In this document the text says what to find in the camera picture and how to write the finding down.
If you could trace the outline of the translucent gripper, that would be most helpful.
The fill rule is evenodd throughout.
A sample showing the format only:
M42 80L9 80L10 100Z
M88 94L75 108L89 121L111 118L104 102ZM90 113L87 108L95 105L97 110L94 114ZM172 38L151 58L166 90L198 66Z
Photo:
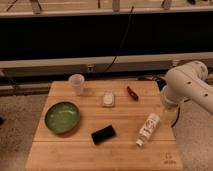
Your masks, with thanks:
M161 102L164 106L164 117L170 125L175 125L179 119L180 98L168 86L164 86L160 92Z

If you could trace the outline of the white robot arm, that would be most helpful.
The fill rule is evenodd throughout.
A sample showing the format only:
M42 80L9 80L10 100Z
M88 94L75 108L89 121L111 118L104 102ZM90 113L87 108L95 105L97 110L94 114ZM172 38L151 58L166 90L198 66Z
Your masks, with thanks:
M180 103L188 98L213 115L213 86L207 84L208 69L203 62L191 61L170 69L160 92L165 113L174 127L180 116Z

